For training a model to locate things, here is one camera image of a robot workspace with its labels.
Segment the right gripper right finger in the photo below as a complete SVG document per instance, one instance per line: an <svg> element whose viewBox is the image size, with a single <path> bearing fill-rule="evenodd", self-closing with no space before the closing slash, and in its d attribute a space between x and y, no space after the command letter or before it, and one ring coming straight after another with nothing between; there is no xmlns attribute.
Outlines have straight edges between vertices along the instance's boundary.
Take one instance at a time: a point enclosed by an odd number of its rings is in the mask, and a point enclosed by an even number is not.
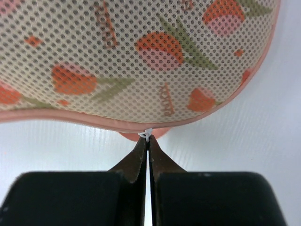
<svg viewBox="0 0 301 226"><path fill-rule="evenodd" d="M155 226L284 226L271 185L255 172L188 172L149 138Z"/></svg>

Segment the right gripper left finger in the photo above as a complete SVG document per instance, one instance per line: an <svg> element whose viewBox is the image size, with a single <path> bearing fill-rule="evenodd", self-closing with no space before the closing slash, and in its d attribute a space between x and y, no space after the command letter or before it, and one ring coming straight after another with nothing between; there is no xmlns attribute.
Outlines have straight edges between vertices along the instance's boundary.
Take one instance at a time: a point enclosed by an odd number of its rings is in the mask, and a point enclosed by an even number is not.
<svg viewBox="0 0 301 226"><path fill-rule="evenodd" d="M108 171L32 171L12 184L3 226L142 226L146 140Z"/></svg>

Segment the white zipper pull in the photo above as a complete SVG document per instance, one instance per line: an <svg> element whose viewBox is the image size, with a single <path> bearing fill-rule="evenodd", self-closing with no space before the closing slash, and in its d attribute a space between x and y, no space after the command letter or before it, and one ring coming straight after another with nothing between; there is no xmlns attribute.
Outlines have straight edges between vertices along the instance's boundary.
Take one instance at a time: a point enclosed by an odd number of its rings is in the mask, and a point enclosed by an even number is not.
<svg viewBox="0 0 301 226"><path fill-rule="evenodd" d="M139 132L138 135L140 137L144 138L146 140L146 142L148 143L149 139L150 139L150 136L152 135L152 131L153 131L153 128L149 128L149 129L146 129L143 132Z"/></svg>

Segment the floral mesh laundry bag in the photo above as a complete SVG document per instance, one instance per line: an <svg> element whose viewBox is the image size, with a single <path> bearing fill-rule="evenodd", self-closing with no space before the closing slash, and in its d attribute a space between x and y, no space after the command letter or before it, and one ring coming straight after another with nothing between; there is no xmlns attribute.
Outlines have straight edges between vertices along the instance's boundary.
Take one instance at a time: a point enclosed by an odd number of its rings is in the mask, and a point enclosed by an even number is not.
<svg viewBox="0 0 301 226"><path fill-rule="evenodd" d="M278 0L3 0L0 120L160 137L242 91L265 59L279 8Z"/></svg>

